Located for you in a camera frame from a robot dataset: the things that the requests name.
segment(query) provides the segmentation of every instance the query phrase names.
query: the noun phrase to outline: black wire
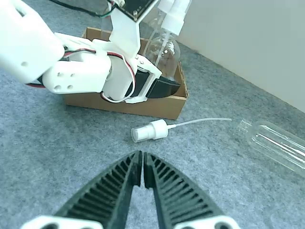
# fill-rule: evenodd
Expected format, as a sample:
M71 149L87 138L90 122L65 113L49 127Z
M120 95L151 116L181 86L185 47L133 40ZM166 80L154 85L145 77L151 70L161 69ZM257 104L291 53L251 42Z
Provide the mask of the black wire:
M93 17L100 17L100 18L103 18L105 16L108 16L116 7L116 5L114 5L111 10L105 14L98 14L97 12L93 12L93 11L90 11L90 10L87 10L87 9L84 9L82 7L77 7L77 6L72 6L72 5L69 5L67 3L64 3L64 2L61 2L61 1L58 1L58 0L49 0L55 4L58 4L60 6L63 6L63 7L66 7L70 10L76 10L76 11L80 11L80 12L84 12L84 13L87 13Z

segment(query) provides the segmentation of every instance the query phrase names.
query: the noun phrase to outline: cardboard box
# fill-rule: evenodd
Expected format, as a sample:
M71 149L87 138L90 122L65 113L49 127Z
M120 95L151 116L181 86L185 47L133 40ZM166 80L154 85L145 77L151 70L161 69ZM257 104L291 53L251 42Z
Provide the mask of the cardboard box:
M93 39L108 41L110 34L111 33L108 31L101 31L96 28L88 27L83 34L83 37L91 41ZM139 51L139 54L143 52L146 43L146 40L141 39L141 50ZM120 104L112 104L103 100L99 93L86 93L66 94L64 95L64 99L65 103L71 106L88 107L106 111L116 111L135 115L147 115L167 119L177 119L188 98L185 77L181 64L179 64L174 77L176 81L181 84L181 87L175 95L167 98L148 99L146 102L137 104L127 104L125 102Z

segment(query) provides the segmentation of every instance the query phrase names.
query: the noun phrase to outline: white plastic part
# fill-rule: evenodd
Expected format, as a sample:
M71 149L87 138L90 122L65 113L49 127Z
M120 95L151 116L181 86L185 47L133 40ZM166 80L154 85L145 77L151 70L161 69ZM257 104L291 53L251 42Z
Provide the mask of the white plastic part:
M31 83L64 54L61 41L21 0L0 0L0 68Z
M174 229L241 229L234 219L228 216L216 216L192 222L177 224Z
M44 86L55 94L101 92L109 75L111 61L59 61L42 77Z
M167 137L168 128L163 119L149 123L148 125L132 129L132 139L134 142L142 142L149 139L159 139Z
M55 33L68 50L87 48L96 53L77 52L70 61L56 62L42 76L44 86L56 94L101 92L110 73L111 60L103 49L96 49L88 39Z
M164 13L169 13L175 0L160 0L158 9Z
M41 228L58 228L58 229L103 229L99 222L70 219L56 216L39 216L29 222L26 222L21 229L41 229Z
M120 54L125 57L126 62L131 66L134 74L138 70L138 60L134 57L130 57L127 53L123 52L117 45L113 42L105 42L102 40L94 39L93 41L94 49L97 51L108 51ZM110 97L113 100L121 100L125 97L129 86L132 83L132 77L128 67L124 61L118 57L110 57L112 63L112 70L105 82L104 92L106 97Z
M158 0L154 0L137 22L127 17L119 9L112 11L111 20L113 30L109 40L121 49L120 53L124 54L127 60L134 58L139 52L141 47L139 24L157 2Z
M112 1L121 7L125 5L125 0L112 0Z
M149 123L148 125L138 127L138 128L133 128L131 131L132 134L132 139L134 142L142 142L146 141L149 139L160 139L168 136L168 130L182 126L182 125L188 125L192 123L198 123L198 122L203 122L203 121L232 121L231 118L202 118L202 119L197 119L185 123L180 123L180 124L175 124L175 125L167 125L167 123L163 120L160 119L158 121L154 121Z
M149 72L149 76L139 94L136 97L129 98L126 100L126 103L128 104L135 104L147 101L146 95L150 87L152 86L155 79L159 79L162 74L162 72L145 57L137 55L136 59L138 60L138 68L141 69L141 71Z
M191 2L192 0L175 0L161 27L179 36Z

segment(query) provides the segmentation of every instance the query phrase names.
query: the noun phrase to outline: spray nozzle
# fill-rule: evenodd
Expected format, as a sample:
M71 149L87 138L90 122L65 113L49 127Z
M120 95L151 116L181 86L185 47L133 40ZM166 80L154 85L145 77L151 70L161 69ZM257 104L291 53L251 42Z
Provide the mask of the spray nozzle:
M179 127L182 125L188 125L192 123L198 123L203 121L232 121L231 118L202 118L197 120L188 121L185 123L167 125L167 123L160 119L158 121L154 121L149 123L148 125L133 128L132 129L132 139L134 142L142 142L149 139L160 139L168 136L168 130Z
M191 3L192 0L175 0L171 10L164 18L162 28L179 36Z

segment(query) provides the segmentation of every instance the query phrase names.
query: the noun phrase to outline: white wire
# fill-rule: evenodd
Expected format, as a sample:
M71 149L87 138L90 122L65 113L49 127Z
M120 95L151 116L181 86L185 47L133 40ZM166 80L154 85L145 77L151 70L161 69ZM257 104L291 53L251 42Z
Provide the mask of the white wire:
M125 98L122 98L121 100L117 100L117 101L116 101L116 100L112 100L112 99L110 99L110 98L107 98L107 97L105 96L104 92L102 93L103 99L105 99L106 101L108 101L108 102L110 102L110 103L118 104L118 103L124 102L125 100L129 99L129 98L132 96L132 94L134 93L134 90L135 90L135 74L134 74L134 72L130 69L130 67L128 66L128 64L127 64L127 62L126 62L126 59L125 59L125 57L124 57L123 55L121 55L121 54L119 54L119 53L116 53L116 52L112 52L112 53L114 53L114 54L119 55L119 56L122 57L122 59L123 59L125 65L126 65L126 67L128 68L128 70L129 70L129 72L130 72L130 74L131 74L131 76L132 76L132 91L131 91L130 94L129 94L128 96L126 96Z
M188 125L188 124L198 123L198 122L203 122L203 121L232 121L232 119L231 118L201 118L201 119L192 120L192 121L188 121L188 122L184 122L184 123L168 125L167 128L172 129L172 128L175 128L178 126Z

